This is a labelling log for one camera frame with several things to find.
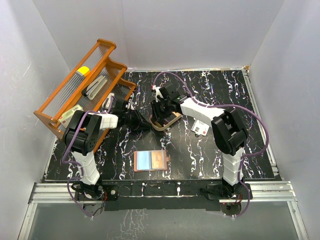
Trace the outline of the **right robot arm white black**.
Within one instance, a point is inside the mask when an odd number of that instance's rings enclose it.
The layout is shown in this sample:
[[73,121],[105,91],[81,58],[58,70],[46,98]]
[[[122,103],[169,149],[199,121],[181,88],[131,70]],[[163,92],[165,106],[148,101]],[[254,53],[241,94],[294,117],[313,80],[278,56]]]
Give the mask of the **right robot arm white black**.
[[223,175],[221,195],[230,199],[240,194],[243,182],[241,157],[248,132],[234,108],[211,107],[189,95],[180,94],[171,83],[153,85],[150,122],[154,127],[168,127],[173,114],[195,118],[210,126],[215,145],[222,152]]

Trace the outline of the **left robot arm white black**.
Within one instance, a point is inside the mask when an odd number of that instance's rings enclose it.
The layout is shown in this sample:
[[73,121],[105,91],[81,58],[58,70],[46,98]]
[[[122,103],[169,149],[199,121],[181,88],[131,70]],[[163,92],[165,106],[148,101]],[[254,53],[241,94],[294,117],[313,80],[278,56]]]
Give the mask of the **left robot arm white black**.
[[[101,198],[104,193],[94,156],[99,133],[122,126],[138,132],[151,128],[151,124],[129,100],[116,100],[111,95],[105,99],[101,109],[102,111],[76,110],[62,138],[67,148],[61,161],[64,164],[75,164],[80,171],[80,178],[75,180],[78,187],[72,186],[72,189],[93,200]],[[67,160],[69,153],[74,161]]]

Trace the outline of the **beige oval tray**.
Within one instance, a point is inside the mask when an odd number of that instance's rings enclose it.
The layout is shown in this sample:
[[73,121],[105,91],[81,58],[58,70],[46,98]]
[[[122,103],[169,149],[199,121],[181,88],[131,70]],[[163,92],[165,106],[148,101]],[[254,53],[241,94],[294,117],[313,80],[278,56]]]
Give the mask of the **beige oval tray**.
[[182,115],[178,112],[172,112],[171,115],[162,120],[153,120],[153,116],[149,117],[151,126],[158,132],[163,132],[176,123]]

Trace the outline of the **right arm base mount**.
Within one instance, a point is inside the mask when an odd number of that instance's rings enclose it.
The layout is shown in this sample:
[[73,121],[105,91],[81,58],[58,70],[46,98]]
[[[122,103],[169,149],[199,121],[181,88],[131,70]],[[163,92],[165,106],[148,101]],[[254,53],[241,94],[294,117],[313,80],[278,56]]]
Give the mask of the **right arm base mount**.
[[199,194],[208,200],[231,200],[232,204],[239,204],[242,200],[253,198],[251,186],[247,183],[244,185],[239,182],[234,186],[224,182],[210,183],[200,188]]

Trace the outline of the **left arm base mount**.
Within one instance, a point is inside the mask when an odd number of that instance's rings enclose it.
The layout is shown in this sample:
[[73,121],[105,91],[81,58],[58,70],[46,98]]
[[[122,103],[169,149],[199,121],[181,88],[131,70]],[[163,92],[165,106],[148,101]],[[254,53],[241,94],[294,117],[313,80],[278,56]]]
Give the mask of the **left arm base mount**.
[[76,192],[76,200],[98,201],[100,203],[100,207],[90,213],[93,217],[106,209],[107,201],[117,201],[119,198],[119,188],[112,184],[98,182],[95,185],[88,185],[80,182],[73,184],[71,188]]

